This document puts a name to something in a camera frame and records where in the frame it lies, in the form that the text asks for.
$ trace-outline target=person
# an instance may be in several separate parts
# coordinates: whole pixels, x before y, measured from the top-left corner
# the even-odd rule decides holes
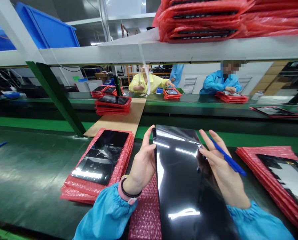
[[[149,144],[152,125],[143,137],[140,151],[135,155],[130,174],[127,178],[105,188],[92,209],[79,223],[74,240],[82,239],[119,239],[125,226],[135,211],[142,189],[155,173],[155,144]],[[207,157],[228,211],[237,226],[240,239],[292,240],[291,233],[281,220],[265,212],[247,197],[239,173],[236,173],[216,150],[207,134],[199,131],[207,149],[199,149]],[[230,155],[225,143],[217,133],[210,130],[217,144]]]
[[[185,66],[184,64],[172,65],[172,70],[171,70],[169,80],[176,86],[176,88],[179,87],[184,66]]]
[[[237,61],[224,61],[221,70],[208,75],[199,94],[216,94],[217,91],[228,91],[231,94],[242,89],[239,83],[239,75],[235,74],[241,67]]]
[[[169,79],[163,79],[156,75],[153,75],[149,73],[150,78],[150,93],[156,93],[157,88],[166,88],[168,86],[171,86],[172,88],[175,88],[176,86],[169,80]],[[130,92],[137,92],[137,93],[147,93],[148,92],[148,78],[145,71],[145,67],[140,67],[140,73],[135,75],[132,79],[132,82],[129,84],[129,91]]]

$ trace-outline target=cardboard sheet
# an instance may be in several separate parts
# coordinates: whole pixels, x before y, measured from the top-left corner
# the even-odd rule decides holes
[[[146,98],[132,98],[129,114],[102,116],[85,132],[84,135],[86,137],[94,137],[100,128],[118,131],[131,131],[134,135],[136,135],[146,101]]]

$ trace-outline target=blue work uniform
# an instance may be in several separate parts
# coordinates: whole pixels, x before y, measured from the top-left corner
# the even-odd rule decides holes
[[[79,223],[73,240],[119,239],[137,205],[138,201],[129,205],[120,197],[118,183],[105,188]],[[254,201],[249,209],[227,208],[241,240],[294,239],[280,219],[262,210]]]
[[[239,75],[230,74],[225,80],[223,71],[221,70],[211,73],[206,77],[199,94],[216,94],[217,91],[224,91],[226,87],[235,87],[236,92],[239,92],[242,89],[242,86],[238,79]]]
[[[181,75],[182,75],[182,70],[184,68],[184,64],[174,64],[172,66],[171,74],[169,80],[171,81],[172,78],[175,79],[175,81],[171,81],[176,88],[179,87],[179,83],[181,81]]]

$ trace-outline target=white shelf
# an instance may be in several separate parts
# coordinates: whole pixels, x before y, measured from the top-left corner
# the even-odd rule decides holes
[[[0,51],[0,67],[1,66],[19,66],[27,65],[21,54],[17,50]]]
[[[80,48],[41,49],[40,52],[48,64],[141,63],[137,40],[130,40],[132,44],[128,43],[127,38],[123,38],[110,42],[110,45],[105,43],[103,46],[100,44]],[[142,43],[141,46],[146,62],[152,63],[298,59],[298,36],[230,39],[193,44],[151,41]]]

